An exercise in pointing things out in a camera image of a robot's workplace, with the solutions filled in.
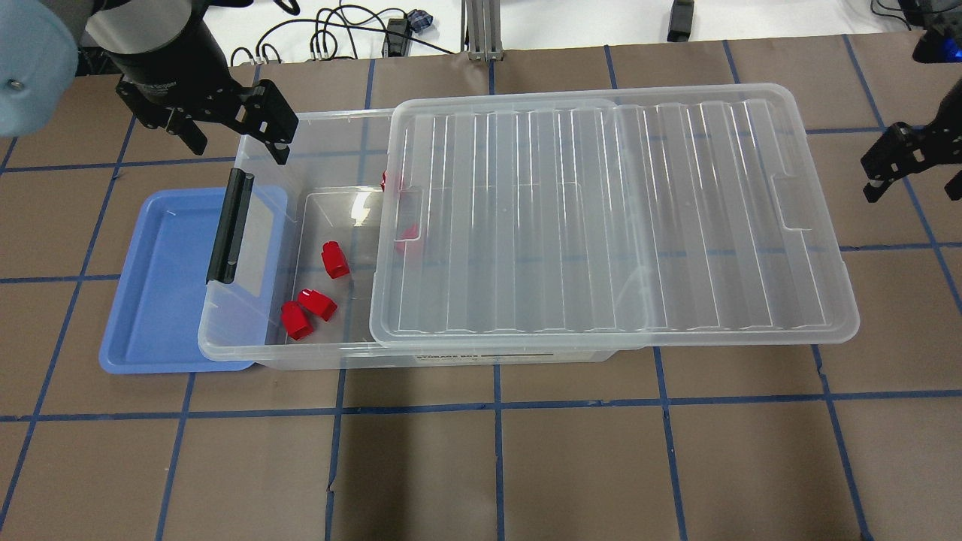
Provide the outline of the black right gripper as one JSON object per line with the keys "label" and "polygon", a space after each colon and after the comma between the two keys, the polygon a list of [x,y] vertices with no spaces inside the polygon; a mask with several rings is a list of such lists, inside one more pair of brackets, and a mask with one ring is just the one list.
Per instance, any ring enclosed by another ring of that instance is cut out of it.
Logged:
{"label": "black right gripper", "polygon": [[[938,165],[958,165],[961,155],[961,82],[942,99],[935,117],[921,128],[904,122],[888,126],[861,157],[868,178],[863,195],[876,203],[890,185]],[[962,199],[962,171],[945,184],[951,200]]]}

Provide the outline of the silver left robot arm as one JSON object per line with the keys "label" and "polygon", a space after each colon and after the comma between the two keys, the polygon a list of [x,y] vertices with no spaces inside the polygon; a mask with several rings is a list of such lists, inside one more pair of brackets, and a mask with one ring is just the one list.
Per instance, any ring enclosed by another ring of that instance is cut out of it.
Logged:
{"label": "silver left robot arm", "polygon": [[1,132],[27,136],[52,119],[71,86],[85,38],[121,74],[116,93],[148,129],[201,155],[200,123],[261,141],[279,165],[298,116],[274,82],[244,86],[204,17],[210,1],[4,1],[1,6]]}

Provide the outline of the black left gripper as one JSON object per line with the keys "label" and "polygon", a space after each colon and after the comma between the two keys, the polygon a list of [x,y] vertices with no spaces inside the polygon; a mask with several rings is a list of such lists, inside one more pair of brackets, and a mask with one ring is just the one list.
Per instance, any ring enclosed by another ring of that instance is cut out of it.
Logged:
{"label": "black left gripper", "polygon": [[[173,110],[195,121],[219,123],[265,145],[276,164],[286,165],[299,118],[274,81],[245,88],[231,78],[227,59],[200,15],[190,15],[168,44],[149,52],[116,54],[123,73],[117,92],[148,128],[165,128]],[[195,156],[207,136],[193,120],[174,134]]]}

